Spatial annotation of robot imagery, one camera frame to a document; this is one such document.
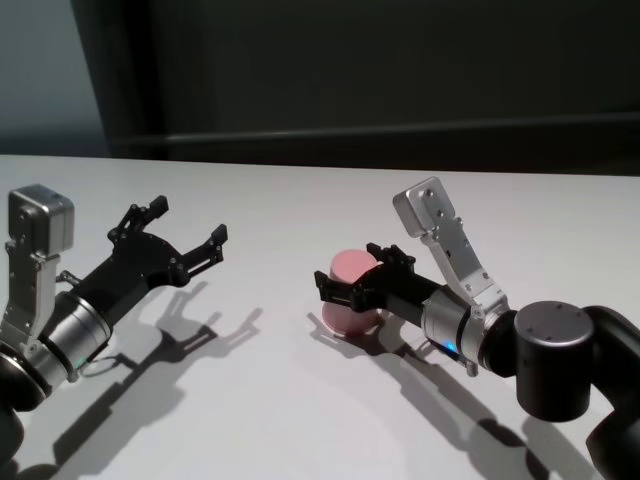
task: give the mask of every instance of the blue led light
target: blue led light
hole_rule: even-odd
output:
[[[454,353],[458,353],[458,349],[456,348],[453,342],[447,342],[444,344],[444,346],[447,350],[451,350]]]

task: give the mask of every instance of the black cylindrical joint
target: black cylindrical joint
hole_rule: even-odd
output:
[[[22,423],[11,406],[0,401],[0,470],[16,454],[23,439]]]
[[[594,326],[573,305],[538,302],[516,314],[518,402],[530,415],[565,422],[589,407]]]
[[[607,480],[640,478],[640,409],[637,402],[610,414],[587,438],[593,465]]]

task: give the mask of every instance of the pink cup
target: pink cup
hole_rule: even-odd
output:
[[[377,260],[364,250],[345,250],[333,258],[329,278],[338,282],[353,283],[377,265]],[[335,303],[324,304],[322,318],[332,332],[345,337],[364,335],[379,321],[377,310],[356,313],[349,307]]]

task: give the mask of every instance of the screw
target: screw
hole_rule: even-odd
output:
[[[467,360],[467,375],[470,377],[478,376],[478,364]]]

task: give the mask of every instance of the white table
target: white table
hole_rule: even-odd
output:
[[[345,248],[396,243],[418,258],[418,273],[442,281],[391,204],[432,173],[34,157],[0,157],[0,169],[5,238],[10,189],[40,182],[74,201],[75,247],[61,267],[80,276],[109,255],[106,233],[133,202],[168,196],[170,212],[150,231],[181,251],[229,227],[224,263],[149,296],[117,326],[109,354],[143,362],[160,329],[183,341],[209,325],[200,331],[217,338],[182,361],[142,364],[128,388],[122,364],[63,386],[22,415],[16,460],[39,473],[18,478],[48,478],[56,442],[55,478],[65,480],[510,480],[547,478],[545,469],[598,478],[584,440],[611,410],[597,392],[579,420],[545,424],[519,408],[511,380],[468,378],[438,353],[431,366],[373,344],[369,355],[314,323],[313,272]],[[512,307],[603,304],[637,324],[640,179],[438,175]],[[0,272],[4,304],[4,255]],[[404,325],[399,338],[394,326],[380,335],[387,350],[424,347],[418,329]]]

